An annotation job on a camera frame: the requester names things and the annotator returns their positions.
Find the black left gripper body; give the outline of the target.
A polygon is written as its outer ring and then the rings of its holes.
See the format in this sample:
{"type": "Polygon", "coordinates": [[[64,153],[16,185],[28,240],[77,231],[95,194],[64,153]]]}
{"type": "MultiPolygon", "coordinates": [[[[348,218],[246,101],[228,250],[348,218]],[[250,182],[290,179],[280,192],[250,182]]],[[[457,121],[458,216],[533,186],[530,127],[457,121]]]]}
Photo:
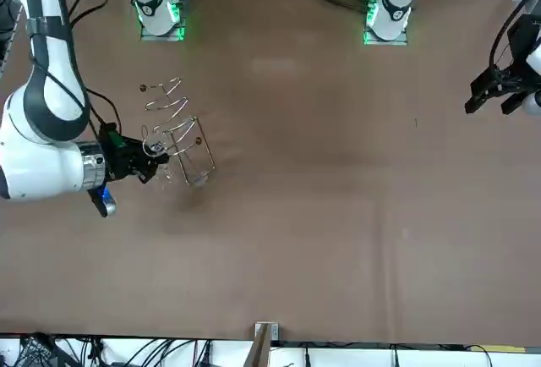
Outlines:
{"type": "Polygon", "coordinates": [[[505,86],[540,87],[540,74],[530,66],[527,58],[540,45],[540,16],[521,15],[507,31],[511,49],[511,63],[499,70],[500,83],[505,86]]]}

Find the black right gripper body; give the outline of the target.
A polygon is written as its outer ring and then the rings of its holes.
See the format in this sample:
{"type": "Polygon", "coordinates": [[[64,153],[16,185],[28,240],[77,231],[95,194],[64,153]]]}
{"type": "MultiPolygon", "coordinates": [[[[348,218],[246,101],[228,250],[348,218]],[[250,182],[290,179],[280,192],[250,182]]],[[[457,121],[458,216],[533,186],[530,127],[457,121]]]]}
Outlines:
{"type": "Polygon", "coordinates": [[[135,175],[135,162],[143,154],[140,140],[120,135],[115,123],[102,123],[101,149],[106,162],[106,181],[135,175]]]}

